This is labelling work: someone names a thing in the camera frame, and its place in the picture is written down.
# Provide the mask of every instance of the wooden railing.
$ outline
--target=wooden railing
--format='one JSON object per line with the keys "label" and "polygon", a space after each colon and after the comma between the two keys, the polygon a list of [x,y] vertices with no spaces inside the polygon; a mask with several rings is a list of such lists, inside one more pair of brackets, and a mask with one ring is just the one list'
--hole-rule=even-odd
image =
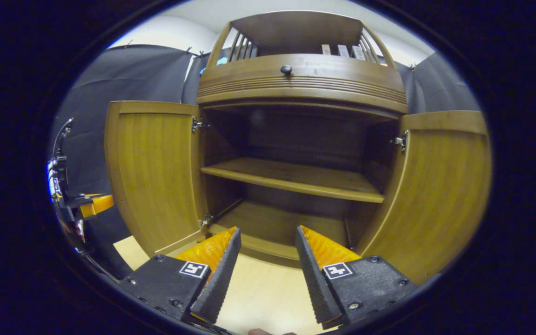
{"label": "wooden railing", "polygon": [[361,37],[359,38],[359,45],[361,46],[361,49],[363,49],[366,58],[370,59],[370,61],[376,64],[380,64],[379,57],[376,54],[374,46],[369,42],[368,36],[370,36],[374,40],[375,44],[382,52],[383,59],[386,61],[386,65],[391,68],[398,69],[396,68],[396,64],[394,63],[392,56],[388,52],[388,49],[386,49],[386,46],[382,43],[382,40],[380,40],[378,35],[374,34],[374,32],[370,28],[368,28],[368,26],[363,24],[363,30],[361,32]]}
{"label": "wooden railing", "polygon": [[[221,54],[222,47],[231,31],[231,29],[235,29],[232,27],[231,23],[229,22],[221,34],[219,35],[219,38],[217,39],[217,43],[214,46],[214,49],[212,51],[212,55],[210,56],[210,59],[208,59],[208,66],[216,66],[217,61],[219,60],[219,56]],[[253,55],[253,50],[255,48],[257,52],[257,45],[255,45],[249,38],[241,34],[238,30],[235,30],[236,36],[234,37],[233,44],[231,45],[229,57],[227,60],[227,63],[242,60],[242,59],[249,59],[253,58],[255,55]],[[385,60],[386,64],[382,64],[380,62],[380,59],[377,55],[376,49],[374,45],[371,43],[370,38],[375,43],[375,47],[381,51],[383,58]],[[390,68],[396,68],[396,64],[394,63],[394,60],[392,59],[392,56],[386,49],[385,45],[382,43],[380,38],[378,38],[378,35],[376,35],[368,26],[363,24],[362,32],[360,35],[359,40],[357,41],[357,45],[361,47],[363,52],[365,53],[366,61],[370,61],[372,63],[381,64],[389,66]]]}
{"label": "wooden railing", "polygon": [[237,32],[236,36],[234,37],[233,44],[231,45],[231,50],[229,53],[229,59],[227,59],[227,63],[240,59],[251,58],[251,52],[253,51],[254,47],[255,45],[249,40],[249,38],[245,37],[243,34],[241,34],[241,32]]}

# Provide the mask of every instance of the cabinet bottom shelf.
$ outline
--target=cabinet bottom shelf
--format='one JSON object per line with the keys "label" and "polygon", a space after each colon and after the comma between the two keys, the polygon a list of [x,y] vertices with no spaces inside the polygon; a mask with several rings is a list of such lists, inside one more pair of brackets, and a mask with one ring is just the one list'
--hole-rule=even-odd
{"label": "cabinet bottom shelf", "polygon": [[304,225],[309,229],[347,245],[342,219],[324,218],[308,214],[287,212],[280,208],[245,200],[239,206],[208,227],[217,234],[237,226],[241,229],[242,251],[252,250],[283,259],[285,263],[298,261],[295,248],[295,229]]}

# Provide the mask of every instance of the door hinge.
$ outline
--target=door hinge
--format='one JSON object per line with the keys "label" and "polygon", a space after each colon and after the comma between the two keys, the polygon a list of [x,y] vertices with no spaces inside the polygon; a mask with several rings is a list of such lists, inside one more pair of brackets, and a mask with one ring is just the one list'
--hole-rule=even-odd
{"label": "door hinge", "polygon": [[396,146],[400,145],[400,151],[404,152],[407,150],[407,135],[408,134],[409,134],[409,131],[404,131],[402,134],[402,137],[395,137],[390,142],[396,144]]}
{"label": "door hinge", "polygon": [[212,216],[210,214],[204,215],[204,220],[203,221],[198,220],[198,222],[200,222],[200,227],[210,225],[210,221],[212,221],[212,219],[214,219],[214,216]]}
{"label": "door hinge", "polygon": [[198,122],[198,119],[195,118],[195,116],[192,116],[192,132],[195,132],[196,129],[210,127],[208,123],[204,123],[204,119],[200,118],[200,122]]}

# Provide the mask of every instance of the black curtain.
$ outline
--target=black curtain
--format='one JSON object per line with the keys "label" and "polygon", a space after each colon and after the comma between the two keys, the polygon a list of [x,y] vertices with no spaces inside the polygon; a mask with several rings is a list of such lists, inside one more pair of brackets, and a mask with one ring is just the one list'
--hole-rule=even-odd
{"label": "black curtain", "polygon": [[441,110],[481,110],[477,99],[439,53],[413,68],[396,63],[407,96],[409,114]]}
{"label": "black curtain", "polygon": [[[219,59],[222,57],[229,57],[230,50],[230,47],[222,49]],[[195,100],[198,97],[198,88],[200,87],[200,71],[203,68],[206,68],[209,57],[210,53],[207,53],[202,57],[195,57],[192,61],[188,77],[185,79],[185,87],[183,87],[183,96],[181,96],[182,104],[195,104]]]}
{"label": "black curtain", "polygon": [[[68,192],[111,193],[104,151],[109,102],[180,102],[190,58],[190,54],[172,47],[130,45],[107,49],[84,70],[67,93],[52,129],[57,133],[65,121],[74,118],[63,146]],[[99,214],[86,229],[95,248],[91,256],[100,265],[119,277],[132,272],[113,247],[113,243],[131,235],[117,206]]]}

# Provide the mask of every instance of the wooden shelf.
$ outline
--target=wooden shelf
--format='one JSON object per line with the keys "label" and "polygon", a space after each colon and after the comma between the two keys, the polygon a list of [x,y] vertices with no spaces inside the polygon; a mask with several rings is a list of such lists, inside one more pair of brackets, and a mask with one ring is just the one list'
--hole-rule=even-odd
{"label": "wooden shelf", "polygon": [[237,226],[241,229],[243,248],[298,260],[295,229],[299,225],[313,229],[343,246],[347,245],[342,219],[287,212],[247,200],[211,224],[208,230],[217,234]]}
{"label": "wooden shelf", "polygon": [[383,195],[361,174],[307,165],[239,158],[201,171],[250,184],[338,199],[382,203]]}

